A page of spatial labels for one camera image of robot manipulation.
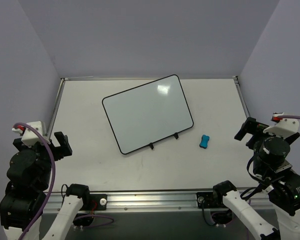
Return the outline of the blue whiteboard eraser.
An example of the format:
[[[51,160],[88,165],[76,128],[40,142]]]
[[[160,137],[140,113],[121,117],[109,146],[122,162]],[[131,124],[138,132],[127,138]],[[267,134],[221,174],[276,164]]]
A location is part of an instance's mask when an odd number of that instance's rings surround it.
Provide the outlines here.
[[[199,143],[199,147],[203,148],[203,149],[207,149],[208,144],[209,144],[209,140],[210,140],[210,137],[208,135],[203,134],[201,136],[201,141]]]

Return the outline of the white whiteboard black frame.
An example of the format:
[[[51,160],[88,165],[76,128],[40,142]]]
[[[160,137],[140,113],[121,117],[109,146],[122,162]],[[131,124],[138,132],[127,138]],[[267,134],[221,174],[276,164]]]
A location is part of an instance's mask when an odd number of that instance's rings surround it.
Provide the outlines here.
[[[101,101],[119,151],[131,154],[194,126],[176,74],[109,96]]]

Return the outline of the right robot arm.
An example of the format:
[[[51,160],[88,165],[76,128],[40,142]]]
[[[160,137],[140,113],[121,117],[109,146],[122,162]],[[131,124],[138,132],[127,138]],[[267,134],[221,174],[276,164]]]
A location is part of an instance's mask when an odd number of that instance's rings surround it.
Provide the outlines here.
[[[253,151],[246,170],[258,186],[239,193],[229,180],[213,187],[212,200],[225,206],[245,225],[256,240],[300,240],[300,175],[287,161],[291,144],[299,137],[300,116],[274,113],[275,124],[267,125],[248,117],[234,136]],[[264,193],[272,204],[279,228],[265,221],[248,203],[255,194]]]

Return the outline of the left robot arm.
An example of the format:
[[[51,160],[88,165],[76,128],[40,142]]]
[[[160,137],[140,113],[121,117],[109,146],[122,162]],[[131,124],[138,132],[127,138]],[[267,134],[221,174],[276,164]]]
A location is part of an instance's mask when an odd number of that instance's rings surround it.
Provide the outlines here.
[[[0,222],[9,240],[37,240],[41,216],[52,193],[55,162],[72,155],[68,137],[54,133],[59,146],[39,132],[23,128],[13,141],[17,153],[9,161],[9,182],[0,202]]]

